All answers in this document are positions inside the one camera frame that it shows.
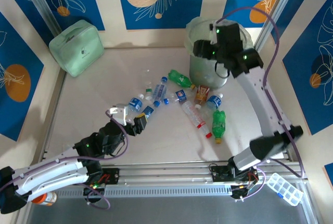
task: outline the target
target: mint green bag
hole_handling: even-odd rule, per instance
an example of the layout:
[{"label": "mint green bag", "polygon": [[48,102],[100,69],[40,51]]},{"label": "mint green bag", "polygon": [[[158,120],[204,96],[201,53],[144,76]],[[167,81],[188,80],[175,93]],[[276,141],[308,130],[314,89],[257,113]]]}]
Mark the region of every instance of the mint green bag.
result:
[{"label": "mint green bag", "polygon": [[60,67],[73,77],[80,75],[104,53],[97,28],[85,20],[65,29],[48,46]]}]

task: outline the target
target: white ice cube tray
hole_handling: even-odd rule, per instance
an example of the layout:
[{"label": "white ice cube tray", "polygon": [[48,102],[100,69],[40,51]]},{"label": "white ice cube tray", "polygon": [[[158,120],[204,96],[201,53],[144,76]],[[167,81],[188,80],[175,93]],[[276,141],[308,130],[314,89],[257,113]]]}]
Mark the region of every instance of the white ice cube tray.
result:
[{"label": "white ice cube tray", "polygon": [[274,192],[277,193],[278,196],[283,198],[291,206],[297,206],[303,197],[302,191],[295,188],[278,173],[272,174],[267,182],[267,186],[269,186]]}]

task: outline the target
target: trash bin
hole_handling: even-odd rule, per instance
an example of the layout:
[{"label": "trash bin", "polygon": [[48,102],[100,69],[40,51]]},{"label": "trash bin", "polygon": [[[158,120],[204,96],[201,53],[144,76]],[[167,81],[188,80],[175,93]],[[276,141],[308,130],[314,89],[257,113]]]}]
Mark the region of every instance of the trash bin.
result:
[{"label": "trash bin", "polygon": [[[213,19],[203,17],[192,19],[192,21],[186,25],[186,38],[184,43],[187,52],[190,54],[189,76],[192,83],[196,86],[206,85],[210,87],[211,90],[221,88],[226,83],[227,69],[224,68],[223,64],[217,64],[215,72],[216,60],[208,60],[194,56],[193,45],[195,41],[200,39],[210,40],[209,24],[213,21]],[[230,25],[234,23],[236,23],[236,21],[223,20],[218,25]],[[239,25],[239,29],[240,38],[243,41],[243,48],[253,48],[253,42],[248,31],[246,31],[242,25]]]}]

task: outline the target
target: blue bottle cap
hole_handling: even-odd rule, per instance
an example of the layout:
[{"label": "blue bottle cap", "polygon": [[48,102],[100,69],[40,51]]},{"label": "blue bottle cap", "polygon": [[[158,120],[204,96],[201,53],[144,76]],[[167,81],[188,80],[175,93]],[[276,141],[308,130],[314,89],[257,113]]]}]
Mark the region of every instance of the blue bottle cap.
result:
[{"label": "blue bottle cap", "polygon": [[157,108],[158,106],[160,106],[160,102],[159,102],[159,101],[155,101],[153,104],[155,105],[156,108]]}]

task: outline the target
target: green soda bottle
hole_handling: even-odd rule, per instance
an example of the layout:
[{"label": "green soda bottle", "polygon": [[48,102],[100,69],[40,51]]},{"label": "green soda bottle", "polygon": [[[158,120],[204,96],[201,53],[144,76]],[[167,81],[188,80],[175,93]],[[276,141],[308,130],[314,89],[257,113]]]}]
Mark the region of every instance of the green soda bottle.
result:
[{"label": "green soda bottle", "polygon": [[175,82],[177,85],[185,88],[191,88],[194,89],[196,86],[192,84],[191,80],[189,80],[188,77],[180,74],[176,70],[171,70],[168,73],[169,79],[173,82]]},{"label": "green soda bottle", "polygon": [[225,132],[225,112],[216,110],[213,113],[213,134],[215,136],[215,142],[221,143],[222,136]]}]

